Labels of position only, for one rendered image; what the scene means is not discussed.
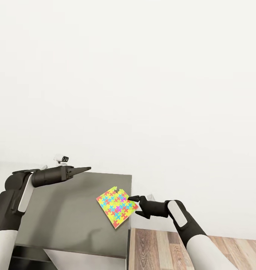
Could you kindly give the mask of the jigsaw puzzle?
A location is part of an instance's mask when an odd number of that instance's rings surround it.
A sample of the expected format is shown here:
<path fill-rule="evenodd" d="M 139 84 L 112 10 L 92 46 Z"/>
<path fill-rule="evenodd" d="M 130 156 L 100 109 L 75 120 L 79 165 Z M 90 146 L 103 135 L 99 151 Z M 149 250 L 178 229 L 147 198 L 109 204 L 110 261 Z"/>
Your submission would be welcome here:
<path fill-rule="evenodd" d="M 118 193 L 115 190 L 117 187 L 111 188 L 99 196 L 97 201 L 116 229 L 139 207 L 135 202 L 128 200 L 129 196 L 123 189 Z"/>

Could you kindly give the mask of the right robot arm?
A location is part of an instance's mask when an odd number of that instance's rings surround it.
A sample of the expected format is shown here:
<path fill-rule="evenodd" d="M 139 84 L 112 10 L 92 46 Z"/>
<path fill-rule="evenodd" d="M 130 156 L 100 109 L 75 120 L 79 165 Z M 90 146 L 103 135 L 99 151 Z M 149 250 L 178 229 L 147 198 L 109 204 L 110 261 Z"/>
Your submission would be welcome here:
<path fill-rule="evenodd" d="M 195 270 L 238 270 L 209 239 L 191 214 L 187 212 L 182 202 L 175 200 L 157 202 L 153 194 L 148 195 L 147 198 L 135 195 L 129 197 L 128 200 L 139 202 L 142 211 L 135 211 L 135 213 L 146 219 L 150 219 L 151 216 L 165 218 L 170 216 L 173 219 Z"/>

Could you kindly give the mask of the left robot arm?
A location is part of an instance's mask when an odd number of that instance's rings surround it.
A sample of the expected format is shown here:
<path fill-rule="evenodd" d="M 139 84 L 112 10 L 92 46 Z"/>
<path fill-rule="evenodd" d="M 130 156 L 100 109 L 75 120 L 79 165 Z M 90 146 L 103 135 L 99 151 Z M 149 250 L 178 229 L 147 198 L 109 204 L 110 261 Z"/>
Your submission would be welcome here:
<path fill-rule="evenodd" d="M 44 170 L 15 171 L 5 182 L 0 194 L 0 270 L 8 270 L 21 218 L 27 210 L 34 188 L 62 183 L 73 175 L 90 170 L 90 167 L 68 166 L 69 157 L 56 154 L 56 167 Z"/>

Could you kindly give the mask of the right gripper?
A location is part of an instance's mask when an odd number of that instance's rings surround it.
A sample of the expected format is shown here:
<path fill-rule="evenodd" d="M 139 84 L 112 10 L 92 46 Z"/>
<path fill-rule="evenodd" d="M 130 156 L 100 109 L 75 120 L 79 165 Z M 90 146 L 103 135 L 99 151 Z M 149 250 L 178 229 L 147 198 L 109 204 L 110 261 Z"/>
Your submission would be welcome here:
<path fill-rule="evenodd" d="M 150 219 L 151 216 L 158 216 L 157 215 L 157 201 L 147 201 L 145 196 L 131 196 L 128 200 L 133 202 L 139 202 L 140 208 L 142 211 L 135 211 L 136 214 L 145 217 L 146 219 Z"/>

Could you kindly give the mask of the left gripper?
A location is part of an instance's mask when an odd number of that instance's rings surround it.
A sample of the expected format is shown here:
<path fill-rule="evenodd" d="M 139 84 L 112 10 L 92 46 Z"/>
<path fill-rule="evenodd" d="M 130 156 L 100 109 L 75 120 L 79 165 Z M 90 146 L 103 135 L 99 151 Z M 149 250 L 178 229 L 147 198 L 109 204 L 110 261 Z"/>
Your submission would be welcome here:
<path fill-rule="evenodd" d="M 48 168 L 45 171 L 45 182 L 47 185 L 62 183 L 73 178 L 73 175 L 90 170 L 90 167 L 74 168 L 72 166 L 58 166 Z"/>

